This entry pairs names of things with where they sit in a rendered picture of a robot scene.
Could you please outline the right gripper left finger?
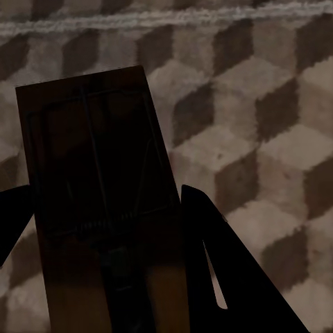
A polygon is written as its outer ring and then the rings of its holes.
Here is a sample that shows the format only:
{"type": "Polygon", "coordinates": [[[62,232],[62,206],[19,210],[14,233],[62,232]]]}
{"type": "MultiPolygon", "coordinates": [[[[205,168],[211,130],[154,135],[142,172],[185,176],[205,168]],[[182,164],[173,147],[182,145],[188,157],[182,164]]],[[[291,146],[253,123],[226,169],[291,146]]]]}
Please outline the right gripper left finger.
{"type": "Polygon", "coordinates": [[[31,189],[23,185],[0,192],[0,267],[34,215],[31,189]]]}

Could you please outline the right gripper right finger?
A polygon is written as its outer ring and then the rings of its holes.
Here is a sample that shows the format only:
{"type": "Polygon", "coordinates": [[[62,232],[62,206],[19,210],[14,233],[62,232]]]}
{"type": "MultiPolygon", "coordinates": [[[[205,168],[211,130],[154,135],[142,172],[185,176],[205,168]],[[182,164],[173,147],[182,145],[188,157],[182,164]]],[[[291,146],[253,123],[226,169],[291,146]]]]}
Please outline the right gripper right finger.
{"type": "Polygon", "coordinates": [[[191,333],[309,333],[207,194],[181,189],[191,333]],[[228,309],[216,302],[204,244],[228,309]]]}

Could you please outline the mousetrap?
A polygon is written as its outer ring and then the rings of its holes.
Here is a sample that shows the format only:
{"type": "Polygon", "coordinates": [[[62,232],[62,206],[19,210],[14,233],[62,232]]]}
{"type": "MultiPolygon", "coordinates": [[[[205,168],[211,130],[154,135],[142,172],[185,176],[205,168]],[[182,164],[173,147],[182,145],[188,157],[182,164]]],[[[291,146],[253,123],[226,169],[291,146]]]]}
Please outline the mousetrap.
{"type": "Polygon", "coordinates": [[[143,65],[16,95],[52,333],[191,333],[181,202],[143,65]]]}

